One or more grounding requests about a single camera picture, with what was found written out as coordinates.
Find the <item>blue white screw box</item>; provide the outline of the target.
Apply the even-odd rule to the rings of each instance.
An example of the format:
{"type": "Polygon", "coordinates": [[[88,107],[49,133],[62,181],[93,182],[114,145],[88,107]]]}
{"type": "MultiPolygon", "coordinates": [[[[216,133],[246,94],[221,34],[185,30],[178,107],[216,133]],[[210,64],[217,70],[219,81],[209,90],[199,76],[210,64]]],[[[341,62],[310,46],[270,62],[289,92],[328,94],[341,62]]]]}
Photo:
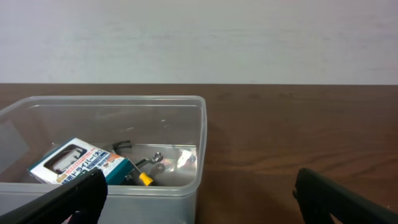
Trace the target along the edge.
{"type": "Polygon", "coordinates": [[[43,184],[66,184],[99,169],[109,185],[120,185],[133,170],[129,159],[73,138],[48,152],[29,168],[29,173],[43,184]]]}

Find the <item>black yellow screwdriver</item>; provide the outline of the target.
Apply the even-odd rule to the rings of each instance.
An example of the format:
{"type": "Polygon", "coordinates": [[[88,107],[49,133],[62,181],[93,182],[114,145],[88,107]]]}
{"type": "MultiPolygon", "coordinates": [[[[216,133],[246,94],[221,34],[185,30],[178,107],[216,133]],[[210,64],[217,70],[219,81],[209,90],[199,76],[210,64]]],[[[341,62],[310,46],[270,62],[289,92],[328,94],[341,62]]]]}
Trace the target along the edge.
{"type": "Polygon", "coordinates": [[[132,165],[132,171],[126,176],[128,185],[156,186],[156,182],[152,177],[141,171],[141,169],[138,169],[129,157],[127,159],[132,165]]]}

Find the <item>claw hammer orange black handle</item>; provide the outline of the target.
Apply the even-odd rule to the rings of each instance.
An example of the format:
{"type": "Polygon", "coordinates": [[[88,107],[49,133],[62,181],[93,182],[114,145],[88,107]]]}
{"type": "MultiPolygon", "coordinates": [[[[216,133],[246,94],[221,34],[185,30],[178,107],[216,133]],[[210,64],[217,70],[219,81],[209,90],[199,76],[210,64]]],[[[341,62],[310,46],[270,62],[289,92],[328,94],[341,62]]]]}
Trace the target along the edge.
{"type": "Polygon", "coordinates": [[[119,141],[102,147],[103,150],[114,154],[120,154],[121,149],[130,149],[130,148],[132,148],[132,143],[130,140],[119,141]]]}

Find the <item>clear plastic storage container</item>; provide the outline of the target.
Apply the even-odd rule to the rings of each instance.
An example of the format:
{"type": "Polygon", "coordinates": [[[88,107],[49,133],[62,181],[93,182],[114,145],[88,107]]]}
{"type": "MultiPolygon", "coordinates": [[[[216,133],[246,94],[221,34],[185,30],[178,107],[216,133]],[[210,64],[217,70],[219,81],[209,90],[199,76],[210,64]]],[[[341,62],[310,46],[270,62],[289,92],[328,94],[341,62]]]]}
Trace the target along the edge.
{"type": "Polygon", "coordinates": [[[32,96],[1,110],[1,213],[51,191],[29,168],[78,138],[96,147],[130,141],[154,187],[111,185],[100,223],[193,223],[206,150],[206,104],[199,96],[32,96]]]}

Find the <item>silver wrench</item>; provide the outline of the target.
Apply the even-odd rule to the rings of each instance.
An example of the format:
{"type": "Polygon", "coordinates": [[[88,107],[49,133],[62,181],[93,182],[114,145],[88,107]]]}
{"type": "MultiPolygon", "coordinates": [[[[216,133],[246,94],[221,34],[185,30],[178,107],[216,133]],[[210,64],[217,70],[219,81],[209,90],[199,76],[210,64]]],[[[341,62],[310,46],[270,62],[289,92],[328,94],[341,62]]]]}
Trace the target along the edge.
{"type": "Polygon", "coordinates": [[[133,162],[133,164],[138,168],[141,169],[142,167],[148,165],[148,164],[158,164],[163,160],[164,156],[161,152],[156,152],[152,157],[147,157],[144,159],[141,159],[138,162],[133,162]]]}

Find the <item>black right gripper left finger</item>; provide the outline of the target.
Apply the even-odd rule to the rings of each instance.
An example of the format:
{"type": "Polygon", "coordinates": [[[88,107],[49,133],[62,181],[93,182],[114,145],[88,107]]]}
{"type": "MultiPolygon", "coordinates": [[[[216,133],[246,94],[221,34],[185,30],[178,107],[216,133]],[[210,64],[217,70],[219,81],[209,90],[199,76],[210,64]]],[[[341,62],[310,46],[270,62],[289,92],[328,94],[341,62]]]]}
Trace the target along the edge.
{"type": "Polygon", "coordinates": [[[39,198],[1,215],[3,224],[97,223],[108,194],[102,170],[94,168],[39,198]]]}

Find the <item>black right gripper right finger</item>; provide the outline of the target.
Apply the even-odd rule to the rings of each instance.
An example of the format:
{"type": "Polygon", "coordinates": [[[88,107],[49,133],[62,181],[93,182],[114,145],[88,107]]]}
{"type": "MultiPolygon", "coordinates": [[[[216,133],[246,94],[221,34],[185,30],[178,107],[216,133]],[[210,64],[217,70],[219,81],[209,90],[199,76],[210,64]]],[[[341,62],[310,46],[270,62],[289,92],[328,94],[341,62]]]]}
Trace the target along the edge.
{"type": "Polygon", "coordinates": [[[293,196],[306,224],[396,224],[397,213],[348,190],[314,170],[298,171],[293,196]]]}

